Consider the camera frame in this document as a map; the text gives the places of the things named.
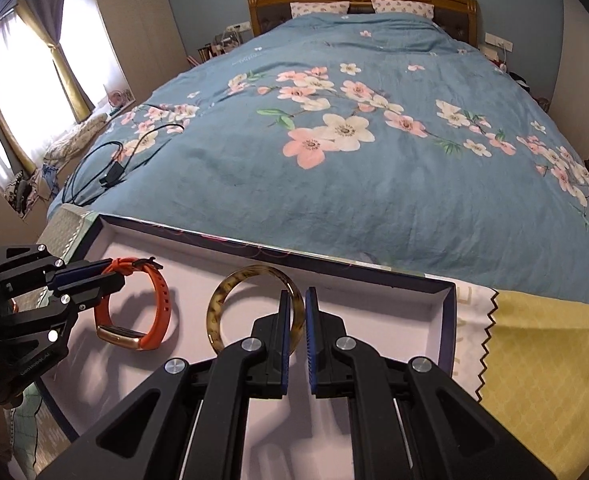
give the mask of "patterned pillow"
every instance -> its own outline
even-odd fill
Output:
[[[347,14],[350,2],[292,2],[290,10],[292,17],[303,16],[311,12],[332,12],[333,14]]]
[[[434,18],[434,6],[411,0],[372,0],[372,7],[377,14],[380,12],[407,12],[423,16],[428,20]]]

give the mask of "power outlet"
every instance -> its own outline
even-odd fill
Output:
[[[504,48],[508,52],[512,52],[512,41],[504,40],[503,38],[499,38],[494,34],[490,34],[489,32],[485,33],[485,42],[490,45],[497,46],[499,48]]]
[[[225,30],[236,30],[237,32],[245,32],[246,30],[250,30],[252,25],[250,22],[243,22],[243,23],[235,23],[234,25],[228,25]]]

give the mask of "blue cloth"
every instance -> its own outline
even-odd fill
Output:
[[[430,20],[295,18],[148,103],[96,145],[124,142],[125,163],[152,127],[185,130],[150,134],[93,209],[589,303],[580,158],[509,76]]]

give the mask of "bracelet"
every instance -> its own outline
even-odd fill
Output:
[[[154,261],[154,258],[147,260],[140,258],[115,258],[112,260],[112,263],[106,267],[103,274],[119,272],[124,276],[130,276],[136,270],[148,274],[156,292],[157,311],[154,316],[152,328],[146,334],[130,330],[129,328],[114,326],[110,318],[110,295],[108,294],[94,309],[97,335],[101,339],[113,345],[131,350],[154,350],[161,345],[168,330],[170,314],[172,312],[168,284],[159,272],[159,269],[162,268]]]
[[[274,267],[265,265],[253,265],[237,270],[225,278],[219,286],[217,286],[210,304],[208,305],[208,312],[206,315],[206,330],[208,339],[212,349],[218,354],[225,348],[221,338],[221,316],[223,314],[223,302],[228,297],[230,291],[239,283],[244,282],[248,278],[258,276],[259,274],[271,274],[278,278],[286,286],[290,300],[292,301],[292,326],[290,327],[290,354],[299,344],[301,335],[303,334],[303,325],[305,324],[305,306],[303,304],[303,297],[294,282],[283,272]]]

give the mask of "wooden headboard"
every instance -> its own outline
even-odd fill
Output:
[[[338,2],[349,1],[352,13],[373,12],[370,0],[248,0],[252,31],[259,36],[268,30],[292,19],[291,2]],[[434,6],[434,23],[455,40],[477,46],[477,1],[476,0],[412,0]]]

